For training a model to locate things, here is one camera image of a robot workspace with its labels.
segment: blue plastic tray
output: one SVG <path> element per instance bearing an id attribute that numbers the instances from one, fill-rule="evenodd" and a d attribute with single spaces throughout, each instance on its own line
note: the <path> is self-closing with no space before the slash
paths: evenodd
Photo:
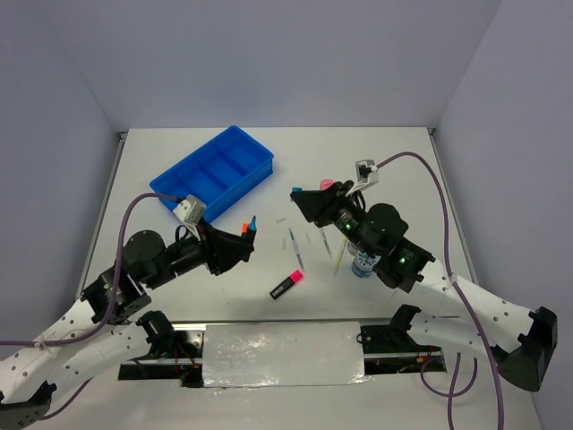
<path id="1" fill-rule="evenodd" d="M 211 222 L 272 173 L 273 154 L 236 125 L 227 128 L 150 182 L 156 193 L 207 203 Z M 161 200 L 170 211 L 176 203 Z"/>

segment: white wall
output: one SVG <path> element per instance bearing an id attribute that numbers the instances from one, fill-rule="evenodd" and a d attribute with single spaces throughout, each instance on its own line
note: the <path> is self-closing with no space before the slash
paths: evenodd
<path id="1" fill-rule="evenodd" d="M 500 0 L 43 0 L 116 129 L 436 125 Z"/>
<path id="2" fill-rule="evenodd" d="M 573 2 L 503 0 L 437 135 L 482 283 L 559 317 L 545 430 L 573 428 L 572 40 Z"/>
<path id="3" fill-rule="evenodd" d="M 0 3 L 3 340 L 35 337 L 73 301 L 117 146 L 63 46 L 37 2 Z"/>

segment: pink cap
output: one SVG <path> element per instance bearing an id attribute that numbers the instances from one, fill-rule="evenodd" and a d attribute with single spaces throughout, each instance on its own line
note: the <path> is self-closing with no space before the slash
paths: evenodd
<path id="1" fill-rule="evenodd" d="M 332 179 L 322 179 L 321 180 L 321 191 L 326 190 L 332 184 L 334 184 L 334 181 Z"/>
<path id="2" fill-rule="evenodd" d="M 296 283 L 302 278 L 304 278 L 304 275 L 301 271 L 293 271 L 293 273 L 289 276 L 289 278 L 293 280 L 294 283 Z"/>

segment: wire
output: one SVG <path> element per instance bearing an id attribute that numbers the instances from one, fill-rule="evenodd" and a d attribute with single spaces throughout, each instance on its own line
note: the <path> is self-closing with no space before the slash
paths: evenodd
<path id="1" fill-rule="evenodd" d="M 195 363 L 195 360 L 193 360 L 193 359 L 191 358 L 191 356 L 185 352 L 184 348 L 181 346 L 180 343 L 178 343 L 177 345 L 178 345 L 179 348 L 183 351 L 183 353 L 185 354 L 185 356 L 187 357 L 187 359 L 188 359 L 189 361 L 191 361 L 191 364 L 193 365 L 193 368 L 198 369 L 198 368 L 199 368 L 199 365 L 198 365 L 197 363 Z"/>
<path id="2" fill-rule="evenodd" d="M 64 412 L 64 410 L 72 404 L 72 402 L 76 399 L 76 397 L 78 397 L 80 395 L 80 393 L 83 391 L 83 389 L 86 388 L 86 386 L 90 383 L 90 381 L 91 381 L 91 379 L 88 379 L 87 381 L 85 381 L 82 385 L 80 385 L 80 388 L 78 388 L 76 390 L 76 392 L 74 394 L 72 394 L 72 397 L 70 397 L 70 399 L 68 399 L 67 402 L 62 405 L 62 407 L 60 409 L 58 409 L 56 412 L 54 412 L 52 414 L 43 416 L 42 418 L 40 418 L 40 421 L 45 421 L 47 419 L 53 418 L 57 415 L 60 415 L 62 412 Z"/>
<path id="3" fill-rule="evenodd" d="M 177 360 L 179 358 L 177 357 L 177 347 L 175 347 L 175 374 L 177 375 L 177 378 L 181 379 L 181 375 L 179 374 L 179 368 L 177 367 Z"/>
<path id="4" fill-rule="evenodd" d="M 395 159 L 399 159 L 402 157 L 414 157 L 415 159 L 420 161 L 424 165 L 424 167 L 428 170 L 428 173 L 430 173 L 430 176 L 432 177 L 433 183 L 436 185 L 436 189 L 438 190 L 438 194 L 440 195 L 441 210 L 442 210 L 443 218 L 444 218 L 444 261 L 446 264 L 446 271 L 448 272 L 448 275 L 451 277 L 453 272 L 451 269 L 451 262 L 449 260 L 448 205 L 446 204 L 446 197 L 444 196 L 444 192 L 441 188 L 440 180 L 436 176 L 432 167 L 428 164 L 428 162 L 421 155 L 416 154 L 415 152 L 411 152 L 411 151 L 399 152 L 398 154 L 395 154 L 392 157 L 385 159 L 384 161 L 379 163 L 376 167 L 378 169 L 381 169 L 381 168 L 387 166 L 389 163 L 391 163 Z M 458 293 L 459 298 L 464 303 L 464 306 L 466 307 L 467 311 L 469 312 L 472 320 L 474 321 L 475 327 L 477 328 L 477 331 L 479 332 L 480 337 L 482 338 L 483 346 L 485 347 L 485 352 L 487 354 L 488 361 L 490 363 L 490 368 L 492 369 L 493 384 L 495 386 L 495 396 L 496 396 L 497 406 L 498 406 L 498 430 L 503 430 L 504 423 L 505 423 L 505 411 L 503 408 L 503 394 L 501 392 L 500 375 L 498 374 L 498 371 L 497 371 L 495 358 L 493 357 L 490 342 L 487 340 L 487 336 L 485 335 L 485 330 L 483 329 L 483 326 L 480 323 L 479 318 L 477 317 L 477 314 L 474 311 L 474 308 L 470 305 L 469 301 L 467 300 L 467 297 L 464 294 L 464 291 L 462 291 L 462 289 L 459 287 L 459 285 L 456 281 L 454 281 L 452 283 L 452 286 L 456 290 L 456 292 Z M 453 415 L 452 414 L 452 408 L 453 408 L 453 398 L 454 398 L 453 394 L 454 394 L 454 390 L 456 387 L 456 380 L 458 378 L 460 360 L 461 360 L 461 356 L 458 355 L 458 357 L 456 359 L 456 366 L 454 368 L 454 373 L 452 375 L 451 385 L 449 387 L 448 424 L 449 424 L 450 430 L 455 430 L 454 424 L 453 424 L 453 419 L 452 419 L 452 415 Z"/>
<path id="5" fill-rule="evenodd" d="M 422 368 L 420 369 L 420 377 L 422 378 L 422 383 L 425 385 L 425 387 L 430 390 L 431 392 L 433 392 L 436 396 L 440 396 L 440 397 L 449 397 L 449 392 L 441 392 L 436 390 L 435 388 L 433 388 L 427 381 L 426 381 L 426 377 L 425 377 L 425 372 L 426 372 L 426 368 L 428 367 L 428 365 L 430 363 L 434 363 L 436 361 L 440 360 L 439 357 L 431 357 L 426 359 L 423 362 Z M 475 379 L 477 378 L 477 360 L 474 358 L 474 372 L 472 373 L 472 379 L 470 380 L 469 383 L 467 383 L 466 388 L 464 388 L 461 391 L 455 392 L 451 395 L 451 397 L 459 397 L 459 396 L 463 396 L 464 394 L 466 394 L 468 391 L 471 390 L 471 388 L 474 386 L 475 383 Z"/>
<path id="6" fill-rule="evenodd" d="M 113 286 L 111 289 L 111 294 L 109 298 L 109 302 L 107 304 L 106 313 L 101 321 L 90 331 L 86 331 L 85 333 L 77 336 L 75 338 L 70 339 L 63 339 L 63 340 L 46 340 L 44 345 L 47 347 L 62 347 L 65 345 L 72 345 L 73 343 L 81 342 L 83 340 L 89 339 L 91 336 L 96 334 L 98 331 L 103 329 L 109 319 L 112 316 L 112 313 L 115 310 L 115 303 L 117 300 L 117 290 L 119 289 L 119 277 L 121 274 L 122 269 L 122 257 L 123 257 L 123 249 L 124 249 L 124 240 L 125 240 L 125 230 L 127 229 L 127 221 L 132 214 L 133 208 L 137 203 L 141 200 L 149 198 L 149 197 L 156 197 L 158 199 L 166 199 L 178 202 L 181 200 L 179 197 L 175 197 L 173 195 L 167 194 L 160 194 L 160 193 L 143 193 L 135 197 L 133 201 L 127 206 L 125 210 L 124 218 L 122 219 L 121 226 L 119 228 L 119 235 L 117 238 L 117 250 L 115 253 L 115 267 L 114 267 L 114 280 Z M 30 340 L 0 340 L 0 347 L 5 346 L 15 346 L 15 347 L 26 347 L 26 348 L 35 348 L 37 342 L 30 341 Z"/>

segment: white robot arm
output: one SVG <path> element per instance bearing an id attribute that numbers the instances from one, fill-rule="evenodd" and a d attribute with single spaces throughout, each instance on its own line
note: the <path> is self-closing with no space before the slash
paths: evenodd
<path id="1" fill-rule="evenodd" d="M 372 166 L 373 162 L 356 163 L 359 183 L 376 182 L 378 173 Z M 371 171 L 374 181 L 367 179 Z M 373 271 L 387 287 L 431 301 L 444 314 L 458 315 L 469 323 L 428 317 L 417 307 L 403 305 L 390 322 L 396 342 L 447 344 L 450 350 L 479 359 L 489 360 L 492 354 L 503 378 L 524 390 L 539 391 L 557 346 L 556 315 L 544 307 L 531 311 L 511 304 L 449 271 L 431 253 L 404 237 L 408 225 L 393 206 L 378 203 L 367 211 L 356 193 L 354 183 L 346 181 L 322 191 L 294 191 L 290 196 L 307 221 L 318 228 L 333 224 L 362 253 L 379 257 Z M 491 353 L 477 336 L 475 318 L 460 293 L 483 326 Z"/>
<path id="2" fill-rule="evenodd" d="M 32 342 L 2 342 L 26 348 L 0 362 L 0 429 L 29 426 L 46 415 L 53 399 L 110 366 L 172 350 L 175 331 L 161 312 L 147 312 L 137 322 L 128 320 L 151 302 L 145 288 L 161 287 L 200 265 L 219 275 L 249 261 L 256 236 L 254 217 L 241 236 L 233 235 L 202 218 L 204 203 L 192 196 L 177 200 L 175 215 L 185 233 L 179 235 L 178 228 L 172 245 L 165 246 L 154 231 L 136 233 L 121 248 L 115 266 L 87 286 L 49 329 Z"/>

